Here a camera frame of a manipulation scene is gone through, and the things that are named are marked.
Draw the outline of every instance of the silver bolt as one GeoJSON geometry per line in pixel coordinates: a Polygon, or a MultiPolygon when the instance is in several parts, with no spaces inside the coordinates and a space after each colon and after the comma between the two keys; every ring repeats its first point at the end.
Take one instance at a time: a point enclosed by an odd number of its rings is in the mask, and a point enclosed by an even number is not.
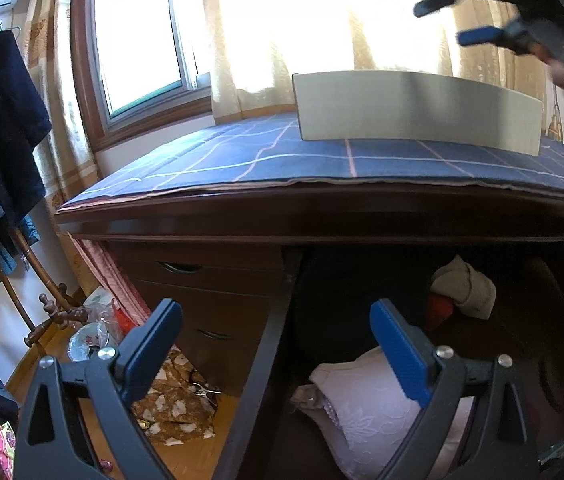
{"type": "Polygon", "coordinates": [[[436,354],[442,359],[450,359],[456,354],[456,352],[450,346],[442,345],[438,346],[436,354]]]}
{"type": "Polygon", "coordinates": [[[513,358],[510,355],[502,354],[498,356],[498,365],[503,368],[510,368],[513,366],[513,358]]]}
{"type": "Polygon", "coordinates": [[[42,370],[46,370],[49,366],[51,366],[55,362],[55,358],[53,356],[47,355],[40,359],[39,365],[42,370]]]}
{"type": "Polygon", "coordinates": [[[108,361],[115,357],[115,349],[112,346],[105,346],[99,352],[97,352],[97,357],[103,361],[108,361]]]}

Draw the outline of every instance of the coat rack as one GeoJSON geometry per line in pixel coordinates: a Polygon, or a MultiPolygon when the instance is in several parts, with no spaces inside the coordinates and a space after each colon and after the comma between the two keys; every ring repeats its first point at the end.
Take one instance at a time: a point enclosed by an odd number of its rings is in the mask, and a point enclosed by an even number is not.
{"type": "Polygon", "coordinates": [[[40,294],[39,300],[44,305],[44,311],[49,315],[49,319],[36,326],[30,316],[28,316],[22,302],[19,301],[13,285],[10,283],[8,276],[0,265],[0,280],[4,283],[6,292],[13,301],[19,315],[24,320],[24,323],[26,323],[28,329],[30,330],[28,336],[24,338],[24,343],[29,348],[33,348],[33,346],[35,346],[39,355],[43,357],[46,355],[46,350],[44,350],[44,347],[39,343],[39,339],[44,335],[44,333],[46,333],[50,326],[55,323],[60,329],[64,329],[68,326],[68,322],[70,320],[85,323],[88,319],[88,311],[81,306],[81,303],[78,300],[68,294],[67,287],[64,283],[57,285],[52,280],[49,273],[46,269],[44,269],[44,266],[37,256],[35,256],[31,246],[28,244],[26,238],[24,238],[24,235],[18,228],[11,229],[9,234],[17,248],[27,259],[31,267],[33,267],[33,270],[37,276],[39,276],[39,279],[42,280],[42,283],[44,283],[44,286],[46,286],[54,298],[54,300],[49,300],[45,294],[40,294]]]}

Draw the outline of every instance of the wooden window frame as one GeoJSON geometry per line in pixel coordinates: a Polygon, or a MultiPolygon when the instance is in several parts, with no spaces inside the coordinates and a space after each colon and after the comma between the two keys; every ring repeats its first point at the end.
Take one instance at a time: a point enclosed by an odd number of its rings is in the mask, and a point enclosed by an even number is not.
{"type": "Polygon", "coordinates": [[[89,57],[90,24],[87,0],[70,0],[70,53],[79,111],[91,148],[99,152],[124,140],[157,130],[169,124],[211,112],[210,89],[203,89],[201,97],[152,112],[146,108],[127,121],[108,126],[100,113],[98,89],[95,88],[89,57]]]}

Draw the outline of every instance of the teal cloth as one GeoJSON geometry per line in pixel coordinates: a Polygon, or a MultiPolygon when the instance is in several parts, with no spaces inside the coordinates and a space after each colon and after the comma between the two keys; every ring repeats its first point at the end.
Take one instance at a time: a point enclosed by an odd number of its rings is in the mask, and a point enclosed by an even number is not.
{"type": "MultiPolygon", "coordinates": [[[[40,240],[40,235],[33,223],[30,215],[26,215],[24,219],[17,225],[21,233],[24,235],[27,243],[33,245],[40,240]]],[[[11,274],[17,267],[17,261],[22,254],[17,249],[15,243],[9,238],[8,240],[0,239],[0,266],[4,270],[5,275],[11,274]]]]}

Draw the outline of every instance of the beige curtain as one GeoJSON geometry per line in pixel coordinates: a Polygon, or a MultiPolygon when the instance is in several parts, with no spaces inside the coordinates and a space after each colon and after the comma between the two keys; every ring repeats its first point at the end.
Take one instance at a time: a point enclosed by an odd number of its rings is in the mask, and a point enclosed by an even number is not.
{"type": "Polygon", "coordinates": [[[545,101],[543,65],[504,49],[460,49],[458,30],[502,25],[509,4],[465,0],[417,19],[419,0],[204,0],[213,114],[233,120],[292,109],[291,74],[397,69],[452,75],[545,101]]]}
{"type": "MultiPolygon", "coordinates": [[[[57,208],[98,181],[94,155],[79,114],[70,62],[70,0],[31,0],[22,56],[49,110],[52,131],[34,152],[46,186],[51,219],[57,208]]],[[[86,294],[97,280],[72,241],[53,222],[68,261],[86,294]]]]}

